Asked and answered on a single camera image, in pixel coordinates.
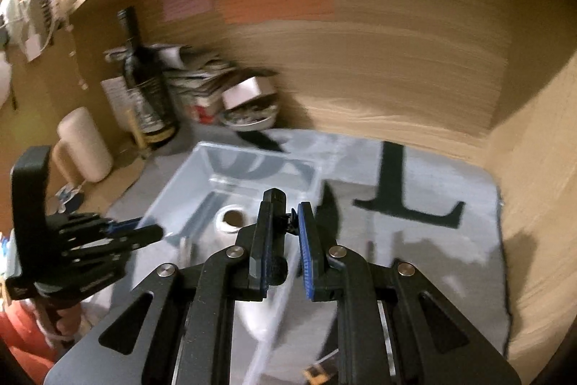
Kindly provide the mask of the person's left hand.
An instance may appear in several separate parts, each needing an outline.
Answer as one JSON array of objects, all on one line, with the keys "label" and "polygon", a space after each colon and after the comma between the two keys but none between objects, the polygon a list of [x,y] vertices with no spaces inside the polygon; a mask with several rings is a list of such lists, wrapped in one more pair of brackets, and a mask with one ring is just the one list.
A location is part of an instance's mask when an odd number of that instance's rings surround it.
[{"label": "person's left hand", "polygon": [[57,308],[45,299],[33,299],[32,306],[36,323],[50,344],[62,345],[75,339],[82,320],[81,304]]}]

